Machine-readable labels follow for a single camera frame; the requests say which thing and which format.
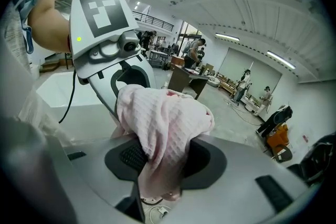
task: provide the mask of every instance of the pink towel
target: pink towel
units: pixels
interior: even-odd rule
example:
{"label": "pink towel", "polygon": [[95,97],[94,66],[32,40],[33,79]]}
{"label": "pink towel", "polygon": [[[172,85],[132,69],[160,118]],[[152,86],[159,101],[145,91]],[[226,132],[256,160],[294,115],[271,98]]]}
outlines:
{"label": "pink towel", "polygon": [[135,132],[149,159],[138,179],[141,197],[174,200],[190,140],[215,125],[211,111],[190,95],[132,84],[119,91],[117,114],[112,137]]}

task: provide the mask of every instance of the railing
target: railing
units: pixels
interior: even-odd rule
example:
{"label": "railing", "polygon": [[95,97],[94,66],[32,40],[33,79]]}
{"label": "railing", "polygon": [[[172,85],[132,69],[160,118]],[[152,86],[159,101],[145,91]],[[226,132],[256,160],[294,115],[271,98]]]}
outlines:
{"label": "railing", "polygon": [[138,20],[140,22],[143,22],[143,23],[148,23],[148,24],[151,24],[151,25],[155,25],[156,27],[160,27],[160,28],[163,28],[165,30],[168,30],[168,31],[172,31],[173,30],[173,25],[172,24],[169,24],[163,20],[159,20],[157,18],[154,18],[152,16],[149,16],[149,15],[146,15],[146,14],[143,14],[143,13],[140,13],[140,12],[133,12],[133,16],[135,18],[135,20]]}

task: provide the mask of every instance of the fluorescent light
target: fluorescent light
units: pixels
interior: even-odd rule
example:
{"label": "fluorescent light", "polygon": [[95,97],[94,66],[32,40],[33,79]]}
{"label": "fluorescent light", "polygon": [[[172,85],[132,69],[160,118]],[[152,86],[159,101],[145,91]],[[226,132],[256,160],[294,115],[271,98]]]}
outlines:
{"label": "fluorescent light", "polygon": [[224,35],[224,34],[216,33],[216,36],[217,36],[217,37],[224,37],[224,38],[233,39],[233,40],[235,40],[235,41],[240,41],[239,38],[237,38],[237,37],[233,37],[233,36],[229,36],[229,35]]}
{"label": "fluorescent light", "polygon": [[267,54],[271,55],[272,57],[278,59],[279,61],[283,62],[284,64],[288,65],[291,69],[295,69],[295,66],[293,66],[291,63],[284,60],[284,58],[280,57],[279,55],[274,54],[271,51],[268,51]]}

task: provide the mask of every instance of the white shirt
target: white shirt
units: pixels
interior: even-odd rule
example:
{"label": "white shirt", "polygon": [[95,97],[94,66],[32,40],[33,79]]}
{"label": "white shirt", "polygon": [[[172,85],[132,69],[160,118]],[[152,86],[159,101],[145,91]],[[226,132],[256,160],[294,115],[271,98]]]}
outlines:
{"label": "white shirt", "polygon": [[250,75],[245,75],[243,82],[239,85],[242,89],[246,88],[246,85],[250,83]]}

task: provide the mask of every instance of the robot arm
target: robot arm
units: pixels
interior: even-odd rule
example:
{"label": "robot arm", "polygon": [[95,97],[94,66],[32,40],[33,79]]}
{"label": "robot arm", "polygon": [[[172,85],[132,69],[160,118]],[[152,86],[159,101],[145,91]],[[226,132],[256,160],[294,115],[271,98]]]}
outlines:
{"label": "robot arm", "polygon": [[137,28],[125,0],[72,0],[70,45],[75,70],[81,83],[90,83],[116,118],[122,86],[156,88],[153,69],[140,54]]}

